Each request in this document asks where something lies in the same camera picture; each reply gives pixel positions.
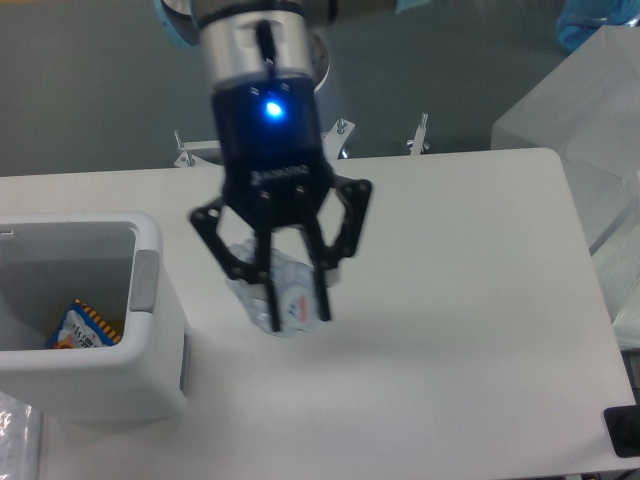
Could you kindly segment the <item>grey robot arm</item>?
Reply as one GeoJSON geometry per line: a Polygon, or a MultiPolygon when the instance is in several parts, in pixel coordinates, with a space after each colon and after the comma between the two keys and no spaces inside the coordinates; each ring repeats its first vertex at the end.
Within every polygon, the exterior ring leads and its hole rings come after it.
{"type": "Polygon", "coordinates": [[[310,33],[410,1],[160,1],[179,41],[201,49],[224,169],[220,195],[192,227],[267,333],[301,329],[288,304],[332,317],[329,277],[359,247],[373,186],[324,153],[310,33]]]}

